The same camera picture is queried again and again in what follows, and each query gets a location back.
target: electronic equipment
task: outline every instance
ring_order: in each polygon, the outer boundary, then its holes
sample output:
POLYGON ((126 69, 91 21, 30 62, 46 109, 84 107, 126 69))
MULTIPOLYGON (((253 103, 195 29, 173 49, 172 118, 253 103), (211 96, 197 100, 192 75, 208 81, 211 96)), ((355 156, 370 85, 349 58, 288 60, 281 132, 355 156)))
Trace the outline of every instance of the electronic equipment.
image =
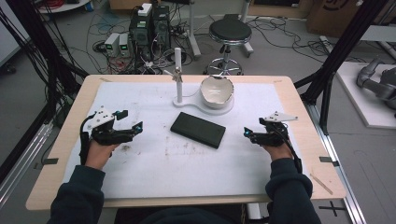
POLYGON ((157 6, 153 12, 154 33, 157 47, 171 48, 169 6, 157 6))
POLYGON ((131 34, 134 54, 137 60, 152 61, 153 59, 151 45, 153 44, 154 29, 151 16, 152 10, 148 12, 147 16, 139 16, 138 13, 134 13, 131 18, 129 33, 131 34))
POLYGON ((142 8, 143 9, 140 9, 140 10, 137 11, 137 15, 138 16, 148 16, 150 11, 151 11, 152 4, 143 3, 142 8))
POLYGON ((131 57, 131 41, 129 40, 128 34, 120 34, 120 54, 121 57, 129 58, 131 57))
POLYGON ((117 57, 120 53, 120 34, 111 34, 105 42, 105 47, 109 57, 117 57))
POLYGON ((181 134, 210 147, 219 148, 225 127, 205 119, 180 112, 171 132, 181 134))

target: table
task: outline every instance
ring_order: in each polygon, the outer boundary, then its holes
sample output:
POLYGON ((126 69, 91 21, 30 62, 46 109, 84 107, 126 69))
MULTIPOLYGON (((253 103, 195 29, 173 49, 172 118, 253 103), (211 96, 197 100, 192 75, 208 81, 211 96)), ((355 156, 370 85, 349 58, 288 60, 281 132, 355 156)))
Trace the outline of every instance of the table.
MULTIPOLYGON (((186 83, 200 83, 206 76, 184 76, 186 83)), ((328 157, 315 127, 307 114, 298 92, 289 77, 235 76, 229 77, 233 83, 273 83, 285 113, 298 114, 299 119, 290 123, 290 129, 304 156, 304 164, 314 185, 313 200, 341 199, 346 196, 344 187, 330 162, 321 162, 319 157, 328 157)), ((78 140, 79 126, 91 108, 96 91, 102 82, 172 82, 169 76, 88 76, 70 113, 54 143, 49 158, 59 158, 54 165, 45 165, 27 200, 29 210, 50 209, 50 204, 64 177, 64 169, 71 149, 78 140)), ((195 198, 150 198, 106 200, 104 207, 161 206, 213 203, 265 203, 266 195, 234 195, 195 198)))

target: dark sweater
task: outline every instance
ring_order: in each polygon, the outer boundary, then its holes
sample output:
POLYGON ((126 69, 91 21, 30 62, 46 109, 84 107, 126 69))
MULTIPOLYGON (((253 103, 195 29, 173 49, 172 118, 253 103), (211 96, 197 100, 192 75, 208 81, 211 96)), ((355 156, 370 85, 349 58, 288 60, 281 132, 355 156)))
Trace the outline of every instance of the dark sweater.
MULTIPOLYGON (((274 201, 270 223, 320 223, 310 202, 312 183, 297 174, 293 160, 271 163, 271 180, 266 186, 274 201)), ((105 173, 86 166, 76 166, 70 181, 61 185, 51 205, 48 223, 97 223, 102 212, 104 195, 101 191, 105 173)), ((147 217, 144 223, 229 223, 214 214, 200 210, 167 209, 147 217)))

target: power supply box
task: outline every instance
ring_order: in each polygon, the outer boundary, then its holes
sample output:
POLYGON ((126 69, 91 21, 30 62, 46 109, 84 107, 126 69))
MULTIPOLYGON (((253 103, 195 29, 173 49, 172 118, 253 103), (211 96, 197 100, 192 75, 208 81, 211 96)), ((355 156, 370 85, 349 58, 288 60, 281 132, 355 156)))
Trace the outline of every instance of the power supply box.
POLYGON ((107 55, 109 57, 117 57, 120 53, 120 34, 111 34, 111 36, 106 40, 105 47, 107 55))
POLYGON ((145 60, 152 60, 153 54, 151 47, 153 43, 153 24, 152 24, 152 10, 148 12, 147 16, 139 16, 134 14, 129 25, 129 33, 131 34, 132 44, 137 52, 134 54, 137 59, 143 57, 145 60))
POLYGON ((128 34, 120 34, 120 53, 121 57, 129 58, 131 57, 131 41, 129 40, 128 34))
POLYGON ((154 33, 157 47, 171 48, 169 6, 157 6, 153 12, 154 33))

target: stool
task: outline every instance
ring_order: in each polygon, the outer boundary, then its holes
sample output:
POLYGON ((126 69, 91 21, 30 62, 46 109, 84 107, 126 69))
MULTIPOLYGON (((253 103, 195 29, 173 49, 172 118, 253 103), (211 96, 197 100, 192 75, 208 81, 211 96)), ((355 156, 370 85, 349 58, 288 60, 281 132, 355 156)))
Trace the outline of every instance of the stool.
POLYGON ((222 19, 210 25, 209 34, 212 39, 223 44, 220 53, 224 53, 224 56, 213 60, 206 67, 204 74, 226 76, 236 73, 243 75, 241 65, 230 59, 231 46, 246 44, 251 37, 250 27, 237 19, 222 19))

